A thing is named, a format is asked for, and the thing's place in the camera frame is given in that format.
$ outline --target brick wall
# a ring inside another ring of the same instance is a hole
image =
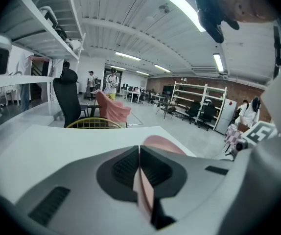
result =
[[[155,92],[162,93],[164,85],[172,85],[174,86],[174,82],[177,83],[183,83],[181,81],[180,77],[168,77],[168,78],[149,78],[147,82],[147,90],[155,89]],[[214,79],[202,79],[202,78],[187,78],[187,84],[196,84],[196,85],[205,85],[208,84],[208,86],[211,87],[217,87],[224,89],[227,87],[228,94],[227,99],[233,100],[237,102],[237,105],[240,105],[244,99],[246,99],[248,102],[250,102],[255,96],[259,96],[263,93],[263,90],[254,88],[251,86],[238,84],[235,82],[230,81],[224,81],[224,80],[214,80]],[[202,90],[198,89],[189,89],[185,88],[187,91],[197,92],[197,93],[203,93]],[[222,94],[216,94],[215,92],[211,92],[210,95],[213,96],[219,96]],[[199,99],[201,100],[201,97],[194,96],[194,95],[185,95],[185,98],[191,98],[191,99]],[[213,103],[215,106],[220,107],[219,102],[217,100],[213,100]],[[184,104],[189,106],[190,103],[187,100],[180,100],[180,104]],[[263,102],[261,103],[260,107],[260,120],[270,122],[271,117],[263,105]]]

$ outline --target yellow pants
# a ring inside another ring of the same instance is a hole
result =
[[[115,93],[110,93],[107,95],[108,98],[115,100],[116,99],[116,94]]]

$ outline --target white refrigerator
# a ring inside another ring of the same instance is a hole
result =
[[[225,134],[228,130],[228,126],[234,116],[236,109],[236,102],[226,99],[221,112],[221,117],[215,130],[219,133]]]

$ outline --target gray floor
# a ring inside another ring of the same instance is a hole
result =
[[[37,105],[41,104],[41,100],[38,99],[36,101],[33,101],[29,104],[29,108],[33,108]],[[15,102],[12,104],[11,101],[9,101],[9,104],[7,106],[1,107],[1,114],[2,117],[0,117],[0,125],[8,121],[9,119],[15,117],[16,115],[21,113],[21,106],[18,106]]]
[[[79,96],[81,104],[93,102],[83,99]],[[213,158],[213,159],[228,159],[224,155],[224,136],[211,129],[206,131],[204,127],[198,128],[197,125],[189,124],[188,120],[181,120],[178,117],[171,118],[171,115],[166,115],[164,112],[157,112],[157,105],[131,103],[122,97],[117,96],[116,100],[123,102],[124,106],[132,108],[131,114],[128,116],[128,128],[139,128],[149,126],[160,126],[169,134],[175,137],[181,144],[193,152],[197,157]],[[96,110],[95,116],[99,116],[99,111]],[[63,121],[54,121],[51,126],[63,127]]]

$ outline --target ceiling light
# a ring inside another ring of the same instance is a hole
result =
[[[171,72],[171,71],[169,71],[169,70],[167,70],[167,69],[165,69],[165,68],[163,68],[163,67],[161,67],[161,66],[159,66],[159,65],[155,65],[155,67],[160,68],[160,69],[162,69],[162,70],[164,70],[164,71],[166,71],[166,72]]]
[[[140,73],[140,74],[143,74],[143,75],[146,75],[146,76],[149,76],[149,74],[147,74],[147,73],[144,73],[144,72],[140,72],[140,71],[136,71],[137,73]]]
[[[137,60],[137,61],[140,60],[140,58],[132,57],[132,56],[130,56],[130,55],[126,55],[126,54],[123,54],[123,53],[120,53],[120,52],[116,52],[116,55],[119,55],[119,56],[122,56],[122,57],[132,58],[132,59]]]
[[[224,69],[223,69],[223,65],[222,65],[220,54],[213,54],[213,57],[215,59],[215,62],[217,63],[218,70],[220,72],[223,72]]]
[[[199,23],[197,12],[186,0],[170,0],[174,3],[180,10],[182,10],[189,19],[196,25],[200,32],[204,32],[205,29]]]
[[[126,68],[121,68],[121,67],[118,67],[118,66],[113,66],[113,65],[110,65],[110,67],[112,67],[112,68],[116,68],[116,69],[121,69],[121,70],[126,70]]]

